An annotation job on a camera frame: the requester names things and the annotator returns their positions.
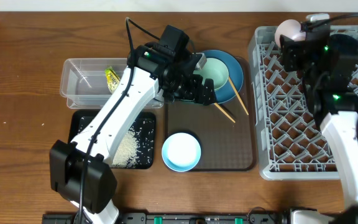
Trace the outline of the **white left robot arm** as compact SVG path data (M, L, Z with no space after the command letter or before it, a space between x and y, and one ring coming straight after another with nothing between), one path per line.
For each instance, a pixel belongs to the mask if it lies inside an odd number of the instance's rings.
M191 53L189 40L182 30L166 26L155 41L131 46L118 87L99 113L71 142L57 140L52 146L51 188L78 207L78 223L116 222L114 156L134 120L160 91L167 101L216 102L213 80L194 73L206 57Z

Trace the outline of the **pile of rice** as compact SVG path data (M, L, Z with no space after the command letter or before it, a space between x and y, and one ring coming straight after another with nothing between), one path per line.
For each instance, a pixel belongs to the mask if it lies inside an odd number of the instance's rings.
M141 113L121 141L112 168L148 169L154 161L156 117Z

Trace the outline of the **dark blue plate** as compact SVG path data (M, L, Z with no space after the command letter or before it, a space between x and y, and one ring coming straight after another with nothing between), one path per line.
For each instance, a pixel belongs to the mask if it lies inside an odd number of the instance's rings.
M240 91L244 82L244 72L240 63L229 53L221 50L205 50L203 51L206 58L216 58L224 62L229 70L229 76L234 83L237 91ZM227 81L226 84L215 91L218 103L225 103L235 97L235 93Z

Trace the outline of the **yellow snack wrapper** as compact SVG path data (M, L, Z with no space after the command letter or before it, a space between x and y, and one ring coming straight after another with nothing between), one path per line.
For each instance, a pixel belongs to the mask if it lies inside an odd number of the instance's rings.
M119 86L121 79L117 75L117 73L113 70L112 67L106 68L104 72L106 76L108 89L111 93L114 93L115 89Z

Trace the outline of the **light blue bowl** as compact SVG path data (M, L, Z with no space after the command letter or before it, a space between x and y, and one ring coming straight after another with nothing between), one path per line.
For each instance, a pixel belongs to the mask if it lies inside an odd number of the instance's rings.
M163 143L162 159L169 169L175 172L188 172L201 159L201 144L191 134L172 134Z

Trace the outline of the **pink cup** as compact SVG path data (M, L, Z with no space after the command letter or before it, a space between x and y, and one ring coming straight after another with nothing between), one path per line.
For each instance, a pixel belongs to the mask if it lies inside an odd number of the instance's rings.
M306 39L306 33L301 31L301 24L294 20L289 19L283 21L275 31L275 43L280 48L280 36L284 35L294 41L302 41Z

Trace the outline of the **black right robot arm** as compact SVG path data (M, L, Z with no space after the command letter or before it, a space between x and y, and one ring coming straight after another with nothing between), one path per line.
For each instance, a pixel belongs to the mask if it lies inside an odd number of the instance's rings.
M358 40L330 33L327 23L282 22L275 32L287 72L299 71L308 111L336 163L345 211L334 217L293 208L289 223L358 223L358 96L349 88L358 62Z

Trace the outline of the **mint green bowl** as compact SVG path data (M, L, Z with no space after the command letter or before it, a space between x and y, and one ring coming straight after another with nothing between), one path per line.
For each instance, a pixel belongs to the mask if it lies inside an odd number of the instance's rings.
M203 83L207 78L214 82L214 90L222 88L229 78L229 70L224 62L216 58L207 58L207 62L201 70L193 72L203 77Z

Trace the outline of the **wooden chopstick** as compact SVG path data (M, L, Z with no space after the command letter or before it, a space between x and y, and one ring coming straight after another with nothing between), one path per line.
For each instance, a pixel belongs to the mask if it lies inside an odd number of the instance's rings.
M235 93L235 96L236 96L236 98L238 99L239 103L241 104L243 110L245 111L246 115L248 116L248 115L249 115L248 109L246 108L246 106L245 106L245 104L244 104L244 102L243 102L241 96L239 95L239 92L237 91L237 89L236 89L234 83L232 82L230 76L228 76L228 82L230 83L230 86L231 86L231 88L233 89L233 91L234 91L234 93Z
M234 120L234 118L231 117L231 115L224 109L222 108L218 103L214 103L214 106L217 107L217 109L224 114L228 119L230 119L233 123L236 123L236 121Z

